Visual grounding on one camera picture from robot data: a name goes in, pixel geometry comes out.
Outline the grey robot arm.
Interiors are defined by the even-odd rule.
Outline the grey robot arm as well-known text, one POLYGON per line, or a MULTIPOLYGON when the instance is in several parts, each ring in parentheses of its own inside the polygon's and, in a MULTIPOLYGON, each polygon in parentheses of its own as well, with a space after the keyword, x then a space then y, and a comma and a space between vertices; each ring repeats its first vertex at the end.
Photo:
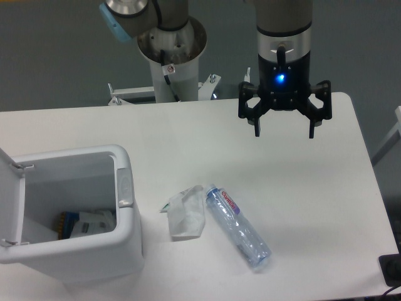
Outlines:
MULTIPOLYGON (((120 41, 136 40, 150 63, 158 102, 209 98, 198 86, 198 61, 207 41, 229 26, 239 27, 240 14, 230 4, 224 11, 210 1, 103 1, 100 12, 120 41)), ((259 84, 239 84, 238 116, 256 134, 270 110, 297 110, 310 129, 332 117, 331 84, 309 81, 311 1, 249 1, 246 16, 255 15, 259 84)))

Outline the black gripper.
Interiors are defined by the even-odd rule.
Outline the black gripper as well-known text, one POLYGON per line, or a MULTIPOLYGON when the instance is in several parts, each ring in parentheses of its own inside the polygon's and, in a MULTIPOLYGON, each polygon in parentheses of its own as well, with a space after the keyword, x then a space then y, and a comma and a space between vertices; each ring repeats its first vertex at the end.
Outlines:
POLYGON ((309 138, 312 139, 315 127, 323 120, 332 118, 331 82, 323 80, 310 85, 310 54, 298 60, 279 66, 277 61, 268 61, 262 57, 259 63, 259 87, 249 82, 239 84, 238 117, 247 119, 254 126, 256 137, 260 136, 260 118, 268 110, 298 110, 310 120, 309 138), (316 107, 310 96, 314 95, 322 102, 316 107), (250 107, 248 101, 258 96, 260 101, 250 107))

